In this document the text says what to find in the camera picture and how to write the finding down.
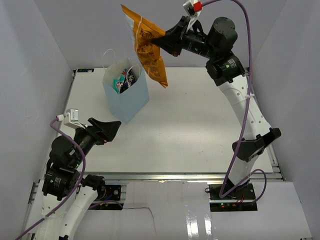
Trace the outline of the orange Kettle chips bag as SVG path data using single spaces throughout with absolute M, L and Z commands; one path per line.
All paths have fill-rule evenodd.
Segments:
M 131 33 L 135 53 L 144 71 L 152 80 L 167 88 L 167 74 L 161 49 L 152 43 L 153 39 L 163 37 L 165 31 L 123 4 L 121 9 Z

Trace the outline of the blue Kettle chips bag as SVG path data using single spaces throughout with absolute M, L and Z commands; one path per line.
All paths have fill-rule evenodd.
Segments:
M 124 77 L 123 83 L 121 84 L 119 93 L 123 93 L 128 88 L 130 88 L 135 82 L 137 81 L 134 73 L 132 70 L 127 71 L 126 69 L 122 72 L 122 75 Z

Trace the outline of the teal Fox's mint candy bag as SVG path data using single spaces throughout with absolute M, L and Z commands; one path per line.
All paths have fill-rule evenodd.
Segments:
M 127 75 L 127 70 L 124 69 L 118 78 L 113 80 L 113 89 L 119 94 Z

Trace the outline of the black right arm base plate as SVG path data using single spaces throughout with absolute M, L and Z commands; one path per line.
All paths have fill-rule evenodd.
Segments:
M 209 193 L 209 197 L 211 200 L 255 200 L 256 194 L 251 183 L 247 184 L 246 186 L 241 186 L 236 190 L 233 190 L 224 198 L 220 197 L 220 189 L 221 184 L 210 184 L 206 189 L 205 192 Z

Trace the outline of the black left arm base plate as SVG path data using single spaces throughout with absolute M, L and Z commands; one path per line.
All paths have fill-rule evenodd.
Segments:
M 98 193 L 97 201 L 113 200 L 119 201 L 121 199 L 122 186 L 121 185 L 105 185 Z

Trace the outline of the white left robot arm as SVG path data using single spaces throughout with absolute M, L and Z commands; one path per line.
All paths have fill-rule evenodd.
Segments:
M 98 121 L 89 125 L 71 122 L 73 137 L 60 129 L 51 144 L 42 186 L 42 219 L 36 240 L 71 240 L 91 203 L 105 196 L 104 178 L 84 175 L 86 156 L 94 146 L 113 141 L 121 121 Z

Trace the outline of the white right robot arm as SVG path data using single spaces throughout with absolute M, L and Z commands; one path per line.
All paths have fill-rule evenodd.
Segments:
M 224 94 L 240 125 L 237 141 L 232 144 L 233 157 L 227 169 L 219 197 L 236 200 L 244 193 L 253 166 L 265 149 L 281 136 L 264 118 L 252 93 L 252 81 L 240 60 L 232 52 L 238 38 L 234 22 L 227 17 L 214 20 L 209 32 L 204 33 L 197 20 L 189 29 L 190 18 L 180 21 L 163 36 L 151 42 L 174 57 L 182 50 L 207 58 L 205 68 L 215 85 Z

